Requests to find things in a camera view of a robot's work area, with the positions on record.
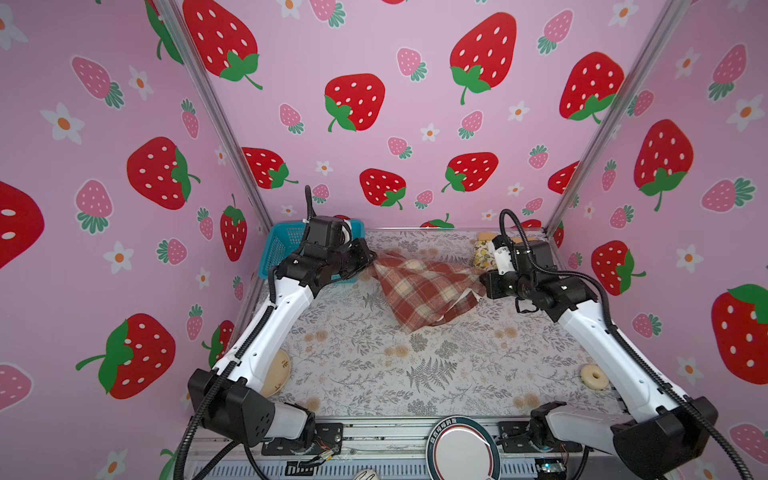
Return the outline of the yellow skirt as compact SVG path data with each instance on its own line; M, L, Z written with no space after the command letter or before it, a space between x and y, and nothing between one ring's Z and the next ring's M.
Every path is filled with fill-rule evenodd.
M481 233L478 234L477 240L478 241L491 242L496 237L499 237L499 236L500 236L500 234L498 232L496 232L496 233L493 233L493 232L481 232ZM541 235L528 235L527 236L527 241L531 245L533 245L536 242L548 244L548 240L545 237L542 237ZM519 234L509 235L509 242L513 243L515 245L522 245L523 244L522 237Z

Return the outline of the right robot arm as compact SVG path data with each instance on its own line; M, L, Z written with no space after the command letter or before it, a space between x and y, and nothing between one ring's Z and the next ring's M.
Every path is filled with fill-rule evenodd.
M641 479L659 479L700 457L718 412L704 397L690 398L662 375L604 316L604 302L580 273L551 264L543 241L515 243L496 236L495 269L481 282L489 298L530 301L562 327L595 361L618 392L620 415L590 413L562 401L534 409L527 437L540 450L564 442L618 457Z

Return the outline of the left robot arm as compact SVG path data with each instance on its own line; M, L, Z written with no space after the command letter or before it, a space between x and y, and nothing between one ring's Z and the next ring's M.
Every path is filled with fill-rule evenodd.
M205 428L247 447L284 439L309 448L315 437L313 413L263 395L268 370L320 291L356 276L375 258L352 222L328 216L305 220L299 246L271 268L268 296L242 335L210 370L191 376L195 414L184 441Z

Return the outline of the lemon print skirt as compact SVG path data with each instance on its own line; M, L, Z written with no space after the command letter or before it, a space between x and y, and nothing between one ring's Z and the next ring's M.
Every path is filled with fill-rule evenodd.
M495 260L495 247L492 240L477 240L474 244L473 265L483 271L491 271L497 268Z

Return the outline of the red plaid skirt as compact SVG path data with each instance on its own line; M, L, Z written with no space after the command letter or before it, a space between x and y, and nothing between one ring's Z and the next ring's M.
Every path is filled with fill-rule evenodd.
M456 320L486 295L482 271L470 266L383 255L370 268L401 327L416 332Z

